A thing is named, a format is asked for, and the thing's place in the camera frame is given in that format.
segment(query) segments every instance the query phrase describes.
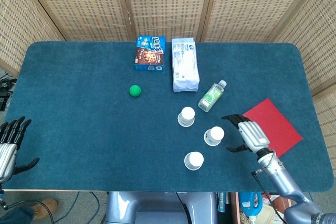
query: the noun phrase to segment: brown shoe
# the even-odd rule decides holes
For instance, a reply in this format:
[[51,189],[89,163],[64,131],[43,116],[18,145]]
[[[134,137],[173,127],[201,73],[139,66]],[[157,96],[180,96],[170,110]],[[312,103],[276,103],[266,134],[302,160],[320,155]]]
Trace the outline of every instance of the brown shoe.
[[[50,212],[55,212],[58,207],[58,203],[54,199],[45,199],[42,201],[44,205],[46,205]],[[31,207],[34,211],[34,220],[42,219],[49,216],[48,211],[40,204],[36,204]]]

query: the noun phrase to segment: snack box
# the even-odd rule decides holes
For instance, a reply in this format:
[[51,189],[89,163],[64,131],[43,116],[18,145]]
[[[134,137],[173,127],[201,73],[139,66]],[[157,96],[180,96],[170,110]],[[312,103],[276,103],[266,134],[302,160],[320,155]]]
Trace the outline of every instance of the snack box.
[[162,71],[166,40],[158,36],[138,36],[135,50],[136,70]]

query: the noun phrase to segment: jeans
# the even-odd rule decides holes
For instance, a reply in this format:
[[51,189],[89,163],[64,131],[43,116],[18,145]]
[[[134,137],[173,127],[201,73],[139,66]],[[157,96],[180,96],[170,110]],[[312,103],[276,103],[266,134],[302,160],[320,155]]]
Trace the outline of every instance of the jeans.
[[30,224],[34,211],[30,207],[18,207],[0,218],[0,224]]

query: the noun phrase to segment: white paper cup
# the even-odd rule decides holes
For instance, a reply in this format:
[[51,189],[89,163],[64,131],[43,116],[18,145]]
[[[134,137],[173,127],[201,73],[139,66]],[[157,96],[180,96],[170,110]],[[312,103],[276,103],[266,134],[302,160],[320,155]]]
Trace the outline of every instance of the white paper cup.
[[221,127],[215,126],[204,133],[204,141],[207,145],[216,146],[220,144],[224,137],[224,130]]
[[182,127],[189,127],[195,122],[195,111],[191,107],[184,107],[177,117],[177,120]]
[[184,157],[184,165],[189,170],[198,170],[204,162],[204,157],[200,152],[190,152]]

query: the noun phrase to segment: table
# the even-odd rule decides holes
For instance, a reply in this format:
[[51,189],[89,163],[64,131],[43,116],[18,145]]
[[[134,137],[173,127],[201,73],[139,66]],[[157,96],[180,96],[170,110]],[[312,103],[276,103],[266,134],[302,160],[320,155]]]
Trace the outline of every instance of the table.
[[[14,176],[8,189],[119,191],[260,190],[250,173],[259,168],[223,115],[244,113],[269,98],[303,136],[281,160],[304,191],[332,186],[333,174],[313,107],[299,50],[292,44],[198,43],[198,92],[172,90],[171,44],[163,72],[133,69],[134,42],[37,42],[26,54],[7,121],[32,119],[17,165],[40,157]],[[197,103],[214,82],[223,96],[205,113]],[[138,98],[129,87],[138,84]],[[189,128],[177,115],[195,109]],[[225,130],[217,147],[203,141],[213,126]],[[205,162],[192,172],[184,156],[200,151]],[[261,181],[274,190],[265,175]]]

